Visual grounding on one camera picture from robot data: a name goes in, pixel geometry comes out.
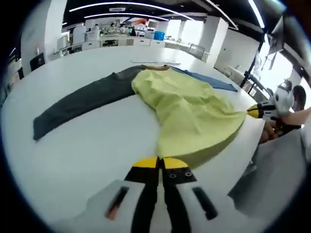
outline blue garment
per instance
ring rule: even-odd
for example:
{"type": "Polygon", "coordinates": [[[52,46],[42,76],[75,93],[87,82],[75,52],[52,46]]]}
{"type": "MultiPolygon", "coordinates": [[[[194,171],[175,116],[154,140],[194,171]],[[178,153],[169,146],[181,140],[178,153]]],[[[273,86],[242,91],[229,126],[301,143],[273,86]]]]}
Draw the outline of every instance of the blue garment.
{"type": "Polygon", "coordinates": [[[171,68],[173,70],[179,72],[179,73],[187,74],[187,75],[189,75],[195,79],[206,82],[206,83],[210,84],[215,89],[222,89],[222,90],[227,90],[227,91],[238,92],[238,90],[232,84],[228,84],[228,83],[225,83],[225,82],[220,81],[218,79],[211,78],[209,76],[204,76],[204,75],[198,74],[198,73],[192,73],[190,71],[182,70],[182,69],[179,69],[176,67],[171,67],[171,68]]]}

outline hand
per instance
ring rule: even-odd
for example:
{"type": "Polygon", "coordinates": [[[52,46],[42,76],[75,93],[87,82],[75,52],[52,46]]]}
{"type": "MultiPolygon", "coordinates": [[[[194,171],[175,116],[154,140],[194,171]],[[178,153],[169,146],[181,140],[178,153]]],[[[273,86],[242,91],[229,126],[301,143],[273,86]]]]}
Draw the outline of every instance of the hand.
{"type": "Polygon", "coordinates": [[[259,140],[259,144],[265,143],[267,141],[277,138],[275,132],[276,122],[275,121],[266,121],[263,127],[263,131],[259,140]]]}

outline white table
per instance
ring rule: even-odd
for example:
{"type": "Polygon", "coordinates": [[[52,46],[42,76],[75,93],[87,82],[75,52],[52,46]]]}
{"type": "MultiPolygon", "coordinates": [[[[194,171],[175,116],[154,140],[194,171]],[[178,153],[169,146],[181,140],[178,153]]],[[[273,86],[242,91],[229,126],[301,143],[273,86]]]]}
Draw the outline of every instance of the white table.
{"type": "MultiPolygon", "coordinates": [[[[226,76],[183,51],[126,46],[87,50],[47,63],[17,83],[8,96],[1,111],[8,164],[26,200],[47,223],[79,214],[88,198],[113,180],[124,179],[134,162],[155,155],[160,126],[154,111],[139,96],[77,117],[38,142],[33,141],[33,119],[78,88],[137,65],[130,62],[132,59],[151,60],[155,54],[158,61],[176,60],[181,69],[212,76],[239,89],[226,76]]],[[[236,110],[255,103],[243,90],[216,91],[228,96],[236,110]]],[[[263,124],[261,119],[247,116],[234,141],[193,171],[201,184],[227,194],[253,156],[263,124]]]]}

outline black ceiling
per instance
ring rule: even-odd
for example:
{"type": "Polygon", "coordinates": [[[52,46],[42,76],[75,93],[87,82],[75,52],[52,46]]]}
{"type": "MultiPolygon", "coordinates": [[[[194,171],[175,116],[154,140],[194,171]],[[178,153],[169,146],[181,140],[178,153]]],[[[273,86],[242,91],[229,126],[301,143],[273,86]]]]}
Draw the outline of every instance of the black ceiling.
{"type": "MultiPolygon", "coordinates": [[[[215,7],[213,7],[207,0],[123,0],[124,2],[139,2],[145,4],[156,5],[164,8],[168,8],[180,13],[185,12],[199,12],[207,13],[208,15],[222,17],[229,22],[215,7]]],[[[153,16],[161,16],[169,14],[166,11],[158,10],[156,8],[138,6],[138,5],[100,5],[89,7],[74,12],[69,12],[70,9],[94,4],[99,2],[105,2],[104,0],[68,0],[66,10],[64,13],[64,22],[68,25],[84,22],[85,16],[96,15],[102,13],[110,13],[109,8],[112,7],[125,7],[127,13],[138,13],[153,16]]],[[[239,32],[245,34],[255,40],[260,41],[262,34],[260,32],[259,23],[257,18],[248,2],[248,0],[212,0],[213,3],[219,6],[225,14],[229,16],[239,27],[239,32]]],[[[268,32],[271,32],[275,27],[277,21],[281,17],[282,13],[286,10],[284,4],[278,0],[254,0],[259,12],[263,18],[265,26],[268,28],[268,32]]],[[[184,17],[174,17],[174,19],[186,20],[184,17]]],[[[196,20],[205,20],[204,18],[192,17],[196,20]]],[[[297,35],[294,33],[294,29],[288,28],[287,35],[285,36],[285,42],[289,44],[301,57],[305,57],[305,46],[297,42],[297,35]]]]}

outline blue container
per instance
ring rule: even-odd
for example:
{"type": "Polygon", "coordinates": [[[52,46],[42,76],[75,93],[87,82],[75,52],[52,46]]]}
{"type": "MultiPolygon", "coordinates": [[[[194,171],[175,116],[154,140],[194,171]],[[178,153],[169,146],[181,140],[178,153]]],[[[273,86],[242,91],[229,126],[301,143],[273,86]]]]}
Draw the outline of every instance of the blue container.
{"type": "Polygon", "coordinates": [[[165,33],[161,31],[155,31],[155,40],[164,40],[165,33]]]}

